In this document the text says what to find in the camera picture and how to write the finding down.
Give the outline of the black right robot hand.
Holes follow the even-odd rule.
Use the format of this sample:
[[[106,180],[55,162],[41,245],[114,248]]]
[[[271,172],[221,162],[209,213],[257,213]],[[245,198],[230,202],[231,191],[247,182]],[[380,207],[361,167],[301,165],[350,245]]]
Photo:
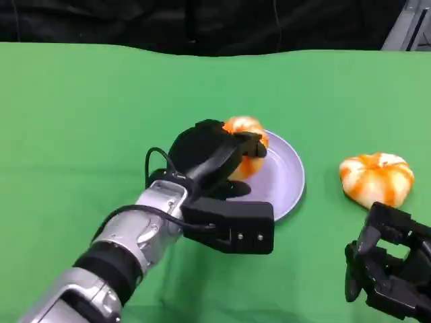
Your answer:
[[[366,304],[380,312],[430,321],[430,227],[375,202],[345,259],[346,301],[365,291]]]

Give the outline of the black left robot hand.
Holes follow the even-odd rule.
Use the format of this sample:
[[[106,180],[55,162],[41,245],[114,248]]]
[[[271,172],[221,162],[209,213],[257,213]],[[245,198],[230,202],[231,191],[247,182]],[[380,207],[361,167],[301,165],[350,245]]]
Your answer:
[[[176,171],[190,179],[197,192],[226,200],[247,195],[251,188],[239,174],[246,162],[261,162],[267,155],[264,132],[231,131],[218,120],[203,120],[175,139],[168,155]]]

